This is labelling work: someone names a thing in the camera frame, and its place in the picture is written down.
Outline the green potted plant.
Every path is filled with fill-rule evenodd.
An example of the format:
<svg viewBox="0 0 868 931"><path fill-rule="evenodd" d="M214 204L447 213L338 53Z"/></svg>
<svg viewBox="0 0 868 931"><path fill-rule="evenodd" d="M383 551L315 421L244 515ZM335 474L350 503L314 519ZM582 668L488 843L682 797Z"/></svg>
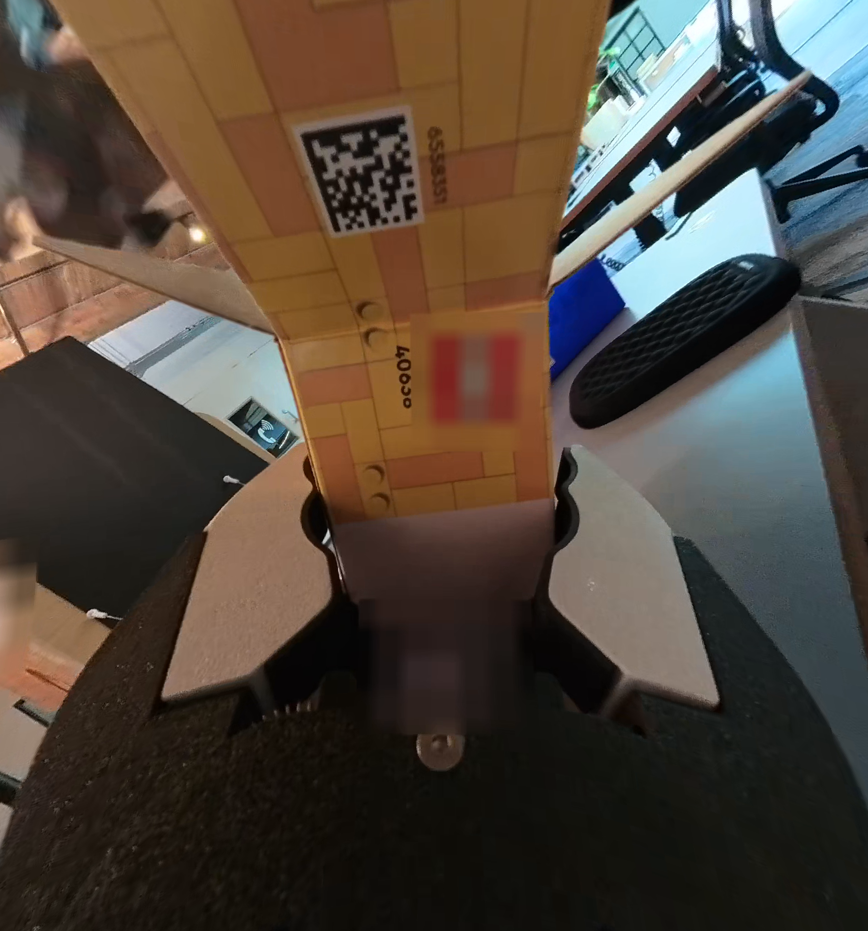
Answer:
<svg viewBox="0 0 868 931"><path fill-rule="evenodd" d="M588 114L596 112L607 100L620 96L620 88L610 77L611 68L618 64L619 53L620 49L617 46L609 46L600 51L587 102Z"/></svg>

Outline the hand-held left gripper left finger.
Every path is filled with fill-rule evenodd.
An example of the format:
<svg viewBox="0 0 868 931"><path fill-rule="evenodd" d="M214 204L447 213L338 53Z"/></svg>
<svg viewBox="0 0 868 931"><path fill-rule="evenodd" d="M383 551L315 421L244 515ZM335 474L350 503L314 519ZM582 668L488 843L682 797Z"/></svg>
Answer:
<svg viewBox="0 0 868 931"><path fill-rule="evenodd" d="M265 713L311 699L351 669L357 635L306 454L236 492L206 531L161 700L249 692Z"/></svg>

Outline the wood-edged office desk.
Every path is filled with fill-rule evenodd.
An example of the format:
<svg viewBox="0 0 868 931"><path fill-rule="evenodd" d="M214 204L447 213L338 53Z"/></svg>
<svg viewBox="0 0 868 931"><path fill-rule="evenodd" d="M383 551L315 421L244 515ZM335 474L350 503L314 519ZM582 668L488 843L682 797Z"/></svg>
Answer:
<svg viewBox="0 0 868 931"><path fill-rule="evenodd" d="M651 164L666 170L677 159L669 135L694 105L703 103L720 83L721 47L717 14L704 8L701 28L689 48L645 98L603 155L589 170L567 202L561 233L589 222L605 208L621 204L633 194L631 183Z"/></svg>

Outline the black flat panel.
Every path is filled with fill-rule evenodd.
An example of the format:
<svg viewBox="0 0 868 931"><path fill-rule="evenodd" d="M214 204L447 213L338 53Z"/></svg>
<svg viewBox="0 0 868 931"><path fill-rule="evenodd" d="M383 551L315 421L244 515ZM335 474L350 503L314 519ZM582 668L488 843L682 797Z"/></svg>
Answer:
<svg viewBox="0 0 868 931"><path fill-rule="evenodd" d="M83 611L125 616L265 468L74 338L0 370L0 540Z"/></svg>

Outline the black mesh wrist rest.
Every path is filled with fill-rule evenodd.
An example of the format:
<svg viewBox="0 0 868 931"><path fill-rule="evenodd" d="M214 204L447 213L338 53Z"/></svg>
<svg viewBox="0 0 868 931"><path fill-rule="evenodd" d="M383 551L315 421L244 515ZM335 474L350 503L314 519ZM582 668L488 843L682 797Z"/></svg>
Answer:
<svg viewBox="0 0 868 931"><path fill-rule="evenodd" d="M801 284L798 266L779 257L746 253L713 265L580 369L571 418L593 429L636 410L775 317Z"/></svg>

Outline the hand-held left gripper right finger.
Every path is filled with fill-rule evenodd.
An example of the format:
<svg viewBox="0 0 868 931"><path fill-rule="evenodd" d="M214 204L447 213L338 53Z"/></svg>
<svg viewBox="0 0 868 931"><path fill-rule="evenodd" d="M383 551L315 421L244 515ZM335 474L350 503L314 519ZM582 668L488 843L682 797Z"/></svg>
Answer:
<svg viewBox="0 0 868 931"><path fill-rule="evenodd" d="M715 710L719 690L673 532L580 445L562 451L555 544L534 597L534 665L581 712L636 694Z"/></svg>

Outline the yellow brick-print cardboard box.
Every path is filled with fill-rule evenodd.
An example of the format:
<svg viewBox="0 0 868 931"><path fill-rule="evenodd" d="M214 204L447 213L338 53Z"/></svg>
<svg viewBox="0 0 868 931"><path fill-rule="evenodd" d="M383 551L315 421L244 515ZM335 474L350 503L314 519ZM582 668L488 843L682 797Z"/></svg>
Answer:
<svg viewBox="0 0 868 931"><path fill-rule="evenodd" d="M609 2L55 6L230 268L38 243L272 329L354 600L529 596L552 287L810 78L557 259Z"/></svg>

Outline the black office chair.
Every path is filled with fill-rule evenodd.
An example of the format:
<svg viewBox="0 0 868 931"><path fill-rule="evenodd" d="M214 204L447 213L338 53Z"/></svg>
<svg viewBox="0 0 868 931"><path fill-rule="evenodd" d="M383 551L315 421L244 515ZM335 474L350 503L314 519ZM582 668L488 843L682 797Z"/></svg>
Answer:
<svg viewBox="0 0 868 931"><path fill-rule="evenodd" d="M751 1L748 7L760 63L780 78L799 76L802 66L778 39L771 2ZM750 170L766 173L834 118L839 106L836 91L818 77L810 77L799 93L677 193L676 213L681 214L681 206L697 209ZM785 223L790 218L790 203L862 180L868 180L868 148L856 145L780 185L770 185L769 190L777 219Z"/></svg>

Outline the blue plastic bin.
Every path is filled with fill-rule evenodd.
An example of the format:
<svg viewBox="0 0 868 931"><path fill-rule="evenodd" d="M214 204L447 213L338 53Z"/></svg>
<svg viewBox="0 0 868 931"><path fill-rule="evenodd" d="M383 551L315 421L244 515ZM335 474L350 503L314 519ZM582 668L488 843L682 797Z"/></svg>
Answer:
<svg viewBox="0 0 868 931"><path fill-rule="evenodd" d="M599 259L558 283L548 302L550 379L555 381L625 306Z"/></svg>

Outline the phone symbol sign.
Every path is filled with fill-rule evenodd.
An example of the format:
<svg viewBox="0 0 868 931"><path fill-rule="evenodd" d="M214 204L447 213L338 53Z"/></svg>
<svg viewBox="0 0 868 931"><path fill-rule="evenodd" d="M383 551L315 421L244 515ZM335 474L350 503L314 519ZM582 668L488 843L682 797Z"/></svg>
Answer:
<svg viewBox="0 0 868 931"><path fill-rule="evenodd" d="M254 399L245 401L227 421L273 458L281 457L299 441L299 436Z"/></svg>

